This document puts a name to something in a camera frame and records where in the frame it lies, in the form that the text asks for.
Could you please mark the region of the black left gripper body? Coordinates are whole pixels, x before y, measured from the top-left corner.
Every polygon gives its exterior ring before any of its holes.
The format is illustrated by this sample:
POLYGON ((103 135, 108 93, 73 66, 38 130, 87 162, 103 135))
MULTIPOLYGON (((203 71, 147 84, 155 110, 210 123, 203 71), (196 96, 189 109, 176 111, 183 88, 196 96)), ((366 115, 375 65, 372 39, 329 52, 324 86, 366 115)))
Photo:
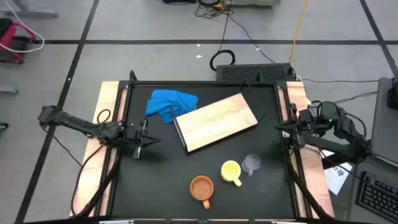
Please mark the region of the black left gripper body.
POLYGON ((125 134, 125 142, 127 144, 135 146, 132 157, 134 159, 140 159, 141 151, 144 148, 145 141, 146 141, 146 127, 148 125, 147 118, 141 122, 140 130, 135 130, 133 127, 129 127, 127 129, 127 133, 125 134))

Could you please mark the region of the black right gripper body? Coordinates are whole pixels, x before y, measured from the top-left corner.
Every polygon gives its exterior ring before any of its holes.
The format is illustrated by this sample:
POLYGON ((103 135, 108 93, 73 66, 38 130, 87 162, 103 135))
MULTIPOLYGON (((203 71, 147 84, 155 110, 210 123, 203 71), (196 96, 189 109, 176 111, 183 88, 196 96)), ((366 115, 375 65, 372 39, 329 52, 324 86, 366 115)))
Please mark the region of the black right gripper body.
POLYGON ((296 104, 290 105, 291 118, 293 119, 293 131, 290 134, 293 149, 301 149, 305 146, 303 132, 311 130, 312 114, 310 110, 298 110, 296 104))

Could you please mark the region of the clear plastic cup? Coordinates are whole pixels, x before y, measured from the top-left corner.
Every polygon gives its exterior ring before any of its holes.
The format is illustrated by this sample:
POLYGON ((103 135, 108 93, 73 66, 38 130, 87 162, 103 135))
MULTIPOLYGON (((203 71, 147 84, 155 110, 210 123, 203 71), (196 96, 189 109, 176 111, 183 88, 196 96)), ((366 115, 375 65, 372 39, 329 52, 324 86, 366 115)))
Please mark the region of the clear plastic cup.
POLYGON ((248 176, 252 176, 253 172, 258 170, 260 166, 261 159, 255 154, 247 155, 242 162, 242 168, 248 173, 248 176))

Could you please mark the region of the orange mug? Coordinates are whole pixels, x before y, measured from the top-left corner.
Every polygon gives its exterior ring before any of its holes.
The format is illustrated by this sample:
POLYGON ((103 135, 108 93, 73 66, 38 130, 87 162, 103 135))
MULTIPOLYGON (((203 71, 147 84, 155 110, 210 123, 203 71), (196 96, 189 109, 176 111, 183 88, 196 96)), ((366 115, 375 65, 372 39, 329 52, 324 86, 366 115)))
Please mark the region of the orange mug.
POLYGON ((197 200, 201 201, 205 209, 210 208, 209 198, 213 195, 214 184, 212 180, 205 175, 198 175, 190 182, 190 194, 197 200))

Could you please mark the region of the yellow mug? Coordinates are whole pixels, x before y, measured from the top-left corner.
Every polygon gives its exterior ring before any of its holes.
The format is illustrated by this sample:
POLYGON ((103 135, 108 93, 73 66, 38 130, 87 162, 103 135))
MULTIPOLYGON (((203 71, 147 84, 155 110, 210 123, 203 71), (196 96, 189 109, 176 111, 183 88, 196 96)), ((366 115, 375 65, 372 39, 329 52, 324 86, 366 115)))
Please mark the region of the yellow mug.
POLYGON ((221 177, 227 182, 233 182, 237 187, 242 185, 239 176, 241 167, 236 161, 226 161, 221 166, 221 177))

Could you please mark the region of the blue cloth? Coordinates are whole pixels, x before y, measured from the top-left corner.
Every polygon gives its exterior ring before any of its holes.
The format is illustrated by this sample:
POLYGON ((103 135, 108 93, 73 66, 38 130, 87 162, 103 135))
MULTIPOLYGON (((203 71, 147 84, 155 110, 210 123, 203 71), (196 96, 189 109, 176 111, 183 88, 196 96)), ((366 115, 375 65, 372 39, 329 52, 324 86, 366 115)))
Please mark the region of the blue cloth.
POLYGON ((172 113, 175 116, 192 112, 196 109, 198 97, 176 90, 158 89, 154 90, 147 101, 145 116, 159 114, 164 124, 173 122, 172 113))

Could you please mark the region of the wooden side board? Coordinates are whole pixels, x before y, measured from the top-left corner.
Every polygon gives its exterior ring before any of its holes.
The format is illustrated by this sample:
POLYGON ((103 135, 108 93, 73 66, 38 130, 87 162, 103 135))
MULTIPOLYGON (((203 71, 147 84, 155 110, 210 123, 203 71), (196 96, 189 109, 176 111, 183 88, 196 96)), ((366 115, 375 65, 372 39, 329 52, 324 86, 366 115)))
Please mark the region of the wooden side board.
MULTIPOLYGON (((280 105, 284 120, 288 118, 287 105, 290 103, 296 104, 299 111, 308 106, 304 101, 307 96, 303 82, 286 82, 285 84, 286 86, 282 86, 279 89, 280 105)), ((331 217, 334 217, 335 213, 331 204, 319 149, 315 146, 306 145, 297 154, 300 156, 302 163, 300 168, 303 170, 303 177, 308 190, 322 209, 331 217)))
MULTIPOLYGON (((120 87, 119 82, 103 82, 96 102, 95 113, 92 121, 115 119, 121 121, 126 105, 127 89, 120 87)), ((100 145, 96 139, 89 139, 85 149, 83 168, 78 187, 74 193, 73 211, 79 213, 91 200, 100 186, 100 182, 110 173, 116 158, 116 149, 107 149, 100 145)))

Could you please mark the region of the black vented computer case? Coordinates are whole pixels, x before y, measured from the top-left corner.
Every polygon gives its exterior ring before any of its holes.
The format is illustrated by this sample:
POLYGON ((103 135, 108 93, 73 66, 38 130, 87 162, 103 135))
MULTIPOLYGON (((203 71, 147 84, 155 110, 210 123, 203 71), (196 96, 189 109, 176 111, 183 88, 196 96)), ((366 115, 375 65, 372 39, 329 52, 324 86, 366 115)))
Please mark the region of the black vented computer case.
POLYGON ((295 81, 295 75, 289 63, 219 65, 216 68, 216 81, 244 80, 247 82, 295 81))

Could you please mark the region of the white paper sheet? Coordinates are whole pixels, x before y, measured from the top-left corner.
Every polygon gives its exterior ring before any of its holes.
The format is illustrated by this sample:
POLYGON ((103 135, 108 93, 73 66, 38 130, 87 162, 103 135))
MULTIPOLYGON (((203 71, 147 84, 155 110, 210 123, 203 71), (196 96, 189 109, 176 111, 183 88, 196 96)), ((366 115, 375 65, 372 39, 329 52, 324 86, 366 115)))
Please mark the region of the white paper sheet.
POLYGON ((352 165, 345 162, 343 164, 340 164, 339 166, 325 169, 324 174, 326 177, 328 190, 332 192, 334 195, 338 195, 344 182, 349 176, 349 171, 351 171, 352 168, 353 168, 352 165))

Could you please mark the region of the grey desk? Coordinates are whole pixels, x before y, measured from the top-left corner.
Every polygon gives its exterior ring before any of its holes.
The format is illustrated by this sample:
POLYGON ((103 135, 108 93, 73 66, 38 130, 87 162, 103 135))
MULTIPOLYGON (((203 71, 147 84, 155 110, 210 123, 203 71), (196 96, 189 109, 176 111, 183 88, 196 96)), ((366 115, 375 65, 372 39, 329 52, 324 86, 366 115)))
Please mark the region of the grey desk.
POLYGON ((398 167, 398 79, 380 78, 371 137, 374 155, 398 167))

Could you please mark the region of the black keyboard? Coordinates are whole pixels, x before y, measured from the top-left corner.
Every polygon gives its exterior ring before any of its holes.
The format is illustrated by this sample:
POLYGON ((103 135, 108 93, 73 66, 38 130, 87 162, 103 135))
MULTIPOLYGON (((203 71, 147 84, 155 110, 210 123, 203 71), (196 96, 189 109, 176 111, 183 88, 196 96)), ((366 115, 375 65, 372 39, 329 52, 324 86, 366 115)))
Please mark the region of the black keyboard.
POLYGON ((363 171, 356 194, 356 204, 398 224, 398 185, 363 171))

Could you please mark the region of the grey box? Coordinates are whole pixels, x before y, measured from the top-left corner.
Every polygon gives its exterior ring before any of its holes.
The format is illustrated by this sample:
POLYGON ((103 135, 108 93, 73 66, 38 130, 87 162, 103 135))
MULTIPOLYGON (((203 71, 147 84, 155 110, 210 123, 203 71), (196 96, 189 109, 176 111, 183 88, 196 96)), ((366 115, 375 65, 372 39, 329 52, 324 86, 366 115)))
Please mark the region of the grey box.
POLYGON ((256 6, 256 7, 273 7, 278 6, 281 0, 230 0, 233 6, 256 6))

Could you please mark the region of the grey metal stand foot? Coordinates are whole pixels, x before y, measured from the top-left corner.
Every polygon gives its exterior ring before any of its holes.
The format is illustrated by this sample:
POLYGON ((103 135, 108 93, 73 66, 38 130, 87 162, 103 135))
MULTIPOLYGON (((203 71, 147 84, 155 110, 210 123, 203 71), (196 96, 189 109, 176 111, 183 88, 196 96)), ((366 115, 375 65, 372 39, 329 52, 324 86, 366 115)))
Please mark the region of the grey metal stand foot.
POLYGON ((29 17, 29 18, 57 18, 59 13, 50 9, 34 9, 31 8, 24 0, 0 0, 7 6, 7 9, 0 9, 1 13, 12 17, 29 17))

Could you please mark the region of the red cart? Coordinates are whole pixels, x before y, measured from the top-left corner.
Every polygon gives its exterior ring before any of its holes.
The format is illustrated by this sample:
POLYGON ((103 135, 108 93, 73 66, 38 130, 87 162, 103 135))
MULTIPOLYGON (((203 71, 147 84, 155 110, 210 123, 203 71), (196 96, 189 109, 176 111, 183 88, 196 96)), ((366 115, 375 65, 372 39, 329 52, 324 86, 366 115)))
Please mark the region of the red cart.
POLYGON ((25 25, 9 18, 0 18, 0 62, 24 63, 24 53, 29 43, 36 41, 36 35, 25 25), (16 35, 18 28, 24 29, 28 36, 16 35))

